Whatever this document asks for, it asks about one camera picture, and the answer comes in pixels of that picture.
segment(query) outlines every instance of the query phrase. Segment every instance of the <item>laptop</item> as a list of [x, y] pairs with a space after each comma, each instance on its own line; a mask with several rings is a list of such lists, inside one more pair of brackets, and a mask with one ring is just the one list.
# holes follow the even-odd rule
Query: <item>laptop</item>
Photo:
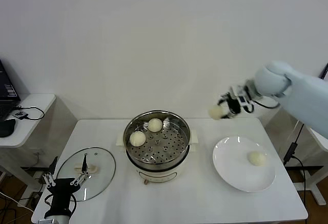
[[0, 60], [0, 121], [7, 118], [20, 100]]

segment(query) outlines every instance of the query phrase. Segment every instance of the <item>white shelf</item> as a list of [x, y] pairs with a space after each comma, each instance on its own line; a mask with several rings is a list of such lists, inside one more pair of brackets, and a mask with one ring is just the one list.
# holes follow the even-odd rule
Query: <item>white shelf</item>
[[[38, 107], [43, 110], [44, 113], [48, 111], [56, 99], [54, 94], [20, 94], [19, 97], [21, 98], [19, 105], [22, 107]], [[28, 109], [24, 111], [29, 114], [30, 118], [38, 118], [42, 115], [37, 109]], [[31, 135], [36, 125], [40, 122], [40, 120], [19, 120], [12, 115], [9, 115], [7, 119], [16, 119], [16, 125], [13, 134], [5, 138], [0, 138], [0, 147], [6, 148], [22, 146]]]

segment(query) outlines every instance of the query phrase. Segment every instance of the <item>table leg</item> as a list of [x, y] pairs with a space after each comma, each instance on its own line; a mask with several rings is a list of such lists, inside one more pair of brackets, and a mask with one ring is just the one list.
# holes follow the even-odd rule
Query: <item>table leg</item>
[[[314, 175], [310, 175], [307, 170], [305, 170], [305, 175], [303, 175], [303, 171], [301, 170], [301, 174], [306, 179], [306, 190], [311, 191], [317, 204], [320, 206], [326, 205], [326, 201], [324, 200], [319, 188], [317, 187], [317, 183], [328, 176], [328, 166], [324, 166]], [[294, 186], [297, 191], [304, 191], [303, 182], [294, 183]]]
[[28, 173], [26, 173], [20, 166], [16, 164], [6, 153], [0, 151], [0, 165], [11, 174], [15, 175], [22, 182], [27, 184], [29, 187], [39, 190], [41, 184], [33, 179]]

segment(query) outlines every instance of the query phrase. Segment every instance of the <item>pot handle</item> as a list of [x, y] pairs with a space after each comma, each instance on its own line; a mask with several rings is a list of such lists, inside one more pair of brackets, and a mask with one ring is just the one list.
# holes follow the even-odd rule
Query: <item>pot handle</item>
[[120, 147], [121, 151], [125, 151], [125, 146], [124, 146], [124, 142], [123, 142], [123, 133], [119, 133], [117, 135], [117, 139], [116, 139], [116, 145]]
[[197, 132], [196, 132], [196, 130], [192, 129], [190, 141], [189, 141], [190, 151], [192, 151], [192, 152], [196, 151], [197, 144], [198, 144]]

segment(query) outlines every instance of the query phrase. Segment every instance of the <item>black cable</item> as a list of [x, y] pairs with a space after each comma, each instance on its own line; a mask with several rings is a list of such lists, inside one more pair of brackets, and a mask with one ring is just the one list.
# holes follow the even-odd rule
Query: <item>black cable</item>
[[41, 120], [43, 117], [45, 117], [45, 113], [43, 112], [42, 109], [39, 109], [38, 107], [22, 107], [22, 106], [17, 106], [15, 108], [13, 108], [13, 110], [27, 110], [27, 109], [37, 109], [37, 110], [40, 110], [42, 112], [42, 117], [40, 118], [29, 118], [28, 116], [24, 117], [24, 119], [27, 119], [27, 120]]
[[287, 162], [289, 162], [289, 160], [292, 158], [292, 156], [295, 153], [295, 149], [297, 147], [297, 140], [299, 138], [299, 135], [302, 132], [303, 127], [304, 127], [304, 124], [302, 124], [301, 129], [299, 130], [295, 142], [291, 143], [291, 145], [289, 146], [285, 156], [283, 157], [283, 165], [284, 166], [287, 164]]
[[72, 198], [73, 198], [73, 200], [74, 200], [74, 208], [73, 208], [73, 210], [72, 210], [72, 214], [71, 214], [71, 216], [74, 214], [74, 212], [75, 212], [75, 210], [76, 210], [76, 205], [77, 205], [77, 203], [76, 203], [76, 198], [75, 198], [75, 196], [72, 194], [71, 195], [72, 196]]
[[47, 200], [49, 199], [49, 197], [52, 197], [52, 196], [53, 196], [53, 194], [50, 194], [50, 195], [46, 196], [46, 198], [45, 198], [45, 204], [51, 206], [51, 204]]
[[[16, 211], [16, 209], [7, 208], [6, 210], [13, 210], [13, 211], [14, 211], [14, 215], [15, 215], [15, 218], [14, 218], [14, 224], [16, 224], [16, 219], [17, 219], [17, 211]], [[2, 217], [1, 224], [4, 223], [5, 215], [6, 215], [6, 214], [4, 214], [3, 217]]]
[[7, 207], [7, 198], [5, 197], [5, 206], [3, 209], [1, 209], [0, 215], [3, 213], [3, 211], [6, 209]]
[[23, 169], [24, 171], [28, 171], [30, 168], [33, 168], [35, 165], [37, 165], [38, 163], [39, 163], [39, 156], [40, 156], [40, 154], [39, 153], [37, 153], [37, 160], [36, 160], [36, 163], [35, 164], [33, 164], [32, 166], [30, 166], [30, 167], [28, 167], [27, 169]]
[[298, 135], [297, 135], [297, 137], [296, 137], [295, 143], [297, 143], [297, 140], [298, 140], [298, 138], [299, 138], [299, 135], [300, 135], [301, 132], [302, 132], [303, 127], [304, 127], [304, 124], [302, 124], [302, 127], [301, 127], [301, 129], [299, 130], [299, 132], [298, 132]]
[[303, 203], [304, 203], [304, 207], [306, 208], [306, 198], [305, 198], [305, 192], [306, 192], [306, 177], [305, 177], [305, 170], [304, 170], [304, 166], [303, 166], [303, 163], [300, 159], [298, 159], [296, 156], [292, 156], [293, 159], [296, 159], [299, 161], [299, 163], [301, 164], [302, 166], [302, 170], [303, 170], [303, 176], [304, 176], [304, 197], [303, 197]]
[[253, 102], [256, 103], [257, 105], [260, 105], [260, 106], [266, 108], [266, 109], [276, 109], [276, 108], [278, 108], [278, 107], [280, 106], [279, 103], [278, 103], [276, 106], [272, 106], [272, 107], [270, 107], [270, 106], [263, 105], [263, 104], [259, 103], [259, 102], [256, 101], [256, 100], [253, 100]]

